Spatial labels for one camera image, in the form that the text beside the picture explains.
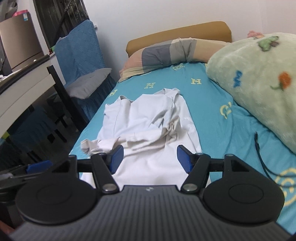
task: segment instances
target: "gray gripper base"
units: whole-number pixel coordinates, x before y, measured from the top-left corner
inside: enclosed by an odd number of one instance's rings
[[[101,198],[83,218],[60,226],[26,222],[15,241],[281,241],[289,234],[276,223],[235,226],[209,214],[199,198],[176,186],[125,186]]]

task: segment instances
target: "window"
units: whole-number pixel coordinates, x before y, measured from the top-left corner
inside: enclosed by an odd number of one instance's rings
[[[34,0],[34,5],[48,49],[89,19],[82,0]]]

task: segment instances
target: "bed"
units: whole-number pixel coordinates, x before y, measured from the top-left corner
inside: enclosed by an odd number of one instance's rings
[[[211,22],[135,39],[128,43],[126,50],[131,56],[141,48],[179,37],[232,41],[231,31],[224,22]],[[295,154],[247,110],[238,106],[230,94],[211,81],[205,70],[206,64],[201,62],[178,63],[117,83],[82,131],[71,154],[77,155],[78,159],[88,158],[81,151],[80,142],[84,139],[96,139],[102,127],[105,104],[113,103],[120,95],[135,100],[142,94],[153,94],[163,88],[177,88],[187,103],[204,153],[212,158],[222,158],[226,153],[235,154],[264,174],[254,143],[254,134],[257,132],[260,139],[260,153],[265,164],[282,175],[296,174]],[[221,173],[210,173],[212,182],[220,177]],[[273,178],[282,185],[293,185],[296,181],[293,178],[277,176]],[[288,232],[294,233],[296,191],[293,187],[282,190],[285,195],[285,205],[277,222]]]

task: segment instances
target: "pink object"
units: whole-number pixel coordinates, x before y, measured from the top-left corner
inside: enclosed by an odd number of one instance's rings
[[[251,30],[251,31],[248,33],[248,38],[256,37],[256,36],[261,36],[261,35],[263,35],[263,34],[260,33],[260,32],[255,32],[254,30]]]
[[[18,11],[18,12],[16,12],[16,13],[13,15],[13,17],[18,16],[18,15],[21,15],[21,14],[24,14],[24,13],[27,13],[27,12],[28,12],[28,9],[26,9],[26,10],[22,10],[22,11]]]

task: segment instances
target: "white wall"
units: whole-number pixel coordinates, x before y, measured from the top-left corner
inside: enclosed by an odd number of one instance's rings
[[[159,31],[221,20],[232,30],[233,40],[249,30],[262,31],[258,0],[83,0],[106,65],[118,79],[128,56],[129,40]]]
[[[129,40],[168,29],[221,20],[233,40],[246,38],[249,30],[296,34],[295,0],[84,0],[89,18],[98,26],[97,36],[107,67],[119,78],[128,56]],[[18,10],[28,9],[41,47],[48,52],[33,0],[19,0]],[[52,62],[61,79],[56,57]]]
[[[296,34],[295,0],[259,0],[263,33]]]

